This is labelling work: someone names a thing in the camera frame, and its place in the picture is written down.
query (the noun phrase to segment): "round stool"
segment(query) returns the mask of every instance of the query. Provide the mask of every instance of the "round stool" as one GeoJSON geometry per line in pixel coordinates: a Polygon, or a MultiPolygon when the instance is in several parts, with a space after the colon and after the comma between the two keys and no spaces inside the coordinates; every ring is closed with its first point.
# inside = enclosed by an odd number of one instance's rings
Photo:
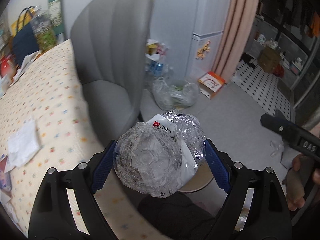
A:
{"type": "Polygon", "coordinates": [[[189,182],[184,185],[179,191],[182,193],[193,193],[198,190],[205,188],[213,179],[213,174],[207,164],[204,162],[202,164],[196,174],[192,177],[189,182]]]}

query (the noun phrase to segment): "yellow bag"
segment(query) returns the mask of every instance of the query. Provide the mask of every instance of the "yellow bag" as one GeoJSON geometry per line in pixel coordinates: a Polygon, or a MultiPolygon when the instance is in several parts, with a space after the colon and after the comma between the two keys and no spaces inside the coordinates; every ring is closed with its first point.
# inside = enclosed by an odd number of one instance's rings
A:
{"type": "MultiPolygon", "coordinates": [[[[31,13],[34,13],[35,12],[35,9],[34,8],[30,8],[30,11],[31,13]]],[[[25,16],[25,14],[27,13],[28,11],[26,11],[24,14],[21,14],[19,19],[16,20],[12,25],[11,25],[11,33],[12,33],[12,36],[14,37],[17,33],[16,33],[16,29],[17,29],[17,22],[18,22],[18,31],[22,29],[23,27],[23,18],[25,16]]],[[[32,19],[32,16],[28,13],[26,15],[26,18],[24,20],[24,25],[26,25],[27,23],[29,23],[32,19]]]]}

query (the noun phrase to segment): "brown box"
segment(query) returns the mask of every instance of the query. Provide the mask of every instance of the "brown box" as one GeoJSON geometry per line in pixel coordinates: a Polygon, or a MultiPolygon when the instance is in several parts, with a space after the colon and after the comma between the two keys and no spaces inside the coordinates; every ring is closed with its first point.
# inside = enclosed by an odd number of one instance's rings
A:
{"type": "Polygon", "coordinates": [[[272,73],[279,64],[280,59],[278,52],[270,47],[266,47],[258,60],[258,64],[265,72],[272,73]]]}

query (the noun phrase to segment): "white paper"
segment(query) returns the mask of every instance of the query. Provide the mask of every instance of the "white paper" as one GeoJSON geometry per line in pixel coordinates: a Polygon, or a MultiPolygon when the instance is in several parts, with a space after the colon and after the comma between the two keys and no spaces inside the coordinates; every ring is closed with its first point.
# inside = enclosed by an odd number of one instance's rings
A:
{"type": "Polygon", "coordinates": [[[41,53],[41,51],[38,50],[38,51],[36,51],[30,55],[26,55],[24,57],[21,68],[18,69],[16,75],[13,77],[13,83],[11,84],[11,86],[19,80],[19,78],[25,73],[25,71],[30,66],[30,64],[36,60],[36,56],[38,56],[38,54],[40,54],[40,53],[41,53]]]}
{"type": "Polygon", "coordinates": [[[3,192],[2,190],[0,190],[0,201],[1,204],[4,206],[5,204],[7,204],[7,202],[11,199],[10,196],[8,196],[5,192],[3,192]]]}
{"type": "Polygon", "coordinates": [[[5,168],[4,168],[4,173],[7,173],[7,172],[13,170],[13,168],[14,168],[14,165],[12,165],[10,162],[10,159],[7,158],[7,162],[6,162],[5,168]]]}
{"type": "Polygon", "coordinates": [[[160,60],[160,56],[161,55],[159,53],[158,54],[153,54],[153,55],[149,55],[149,54],[146,53],[146,57],[148,59],[153,60],[153,61],[159,61],[160,60]]]}
{"type": "Polygon", "coordinates": [[[6,156],[7,156],[7,154],[2,154],[2,155],[0,156],[0,162],[2,162],[2,160],[3,160],[6,156]]]}
{"type": "Polygon", "coordinates": [[[22,167],[40,150],[35,120],[28,120],[8,138],[9,165],[22,167]]]}
{"type": "MultiPolygon", "coordinates": [[[[177,182],[171,185],[171,194],[181,189],[188,181],[196,174],[198,166],[196,161],[192,157],[192,154],[180,135],[177,134],[177,125],[160,114],[155,115],[149,121],[148,124],[157,126],[159,129],[166,131],[171,137],[175,136],[177,138],[177,143],[181,147],[181,174],[177,179],[177,182]]],[[[162,197],[165,194],[165,190],[151,194],[153,197],[162,197]]]]}

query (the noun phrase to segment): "pink curtain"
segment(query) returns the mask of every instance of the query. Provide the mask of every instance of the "pink curtain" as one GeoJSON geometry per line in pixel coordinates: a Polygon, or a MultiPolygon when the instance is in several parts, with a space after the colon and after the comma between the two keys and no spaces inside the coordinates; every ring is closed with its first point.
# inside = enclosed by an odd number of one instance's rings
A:
{"type": "Polygon", "coordinates": [[[230,80],[249,37],[259,0],[231,0],[219,50],[212,71],[230,80]]]}

